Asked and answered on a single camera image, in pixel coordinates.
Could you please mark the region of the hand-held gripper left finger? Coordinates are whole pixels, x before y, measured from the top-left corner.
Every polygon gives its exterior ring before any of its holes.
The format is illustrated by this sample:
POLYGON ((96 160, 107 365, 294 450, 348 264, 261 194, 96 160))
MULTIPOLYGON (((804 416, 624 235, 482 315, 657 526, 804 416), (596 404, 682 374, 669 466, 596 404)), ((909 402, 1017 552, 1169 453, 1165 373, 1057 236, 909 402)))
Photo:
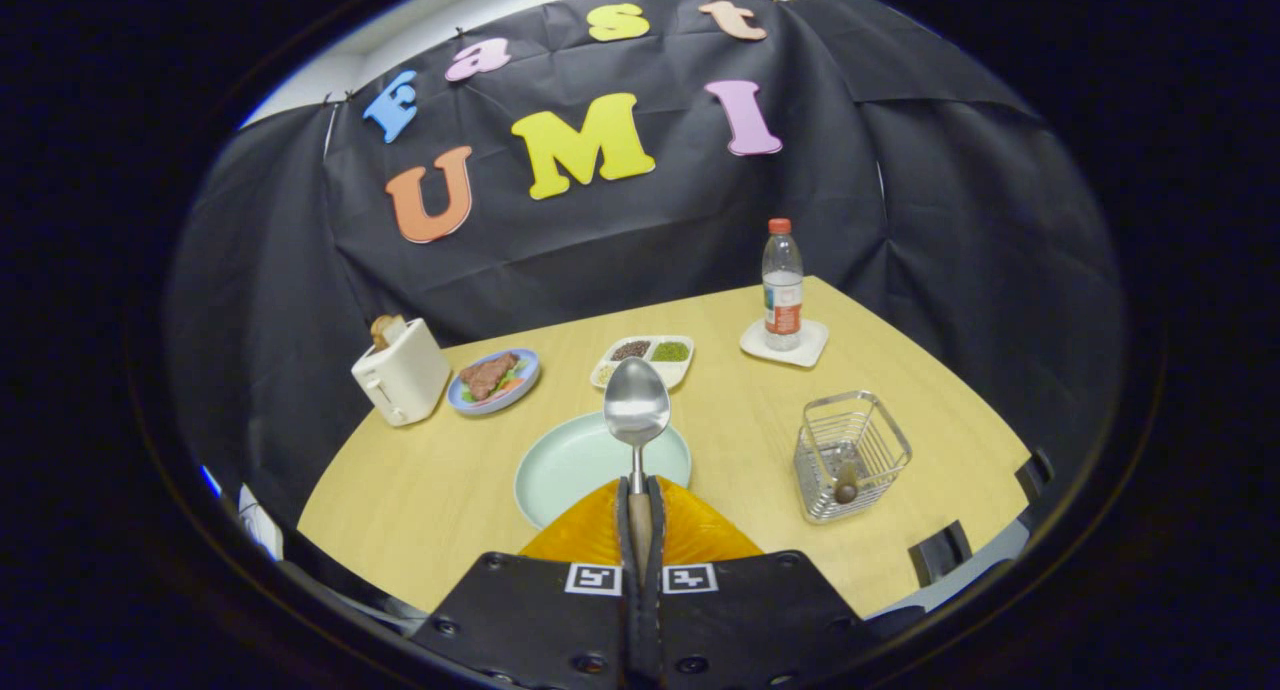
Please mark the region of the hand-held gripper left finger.
POLYGON ((410 640, 495 684, 631 689, 632 567, 486 552, 410 640))

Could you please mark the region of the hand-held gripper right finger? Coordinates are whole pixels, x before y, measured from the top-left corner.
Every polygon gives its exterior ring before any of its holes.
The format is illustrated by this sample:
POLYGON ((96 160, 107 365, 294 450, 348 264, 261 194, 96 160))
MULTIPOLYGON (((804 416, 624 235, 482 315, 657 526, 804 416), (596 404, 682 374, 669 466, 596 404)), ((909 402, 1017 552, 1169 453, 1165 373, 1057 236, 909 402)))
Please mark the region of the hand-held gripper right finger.
POLYGON ((648 675, 658 687, 841 682, 892 638, 891 614, 859 617, 801 552, 762 552, 666 479, 648 489, 648 675))

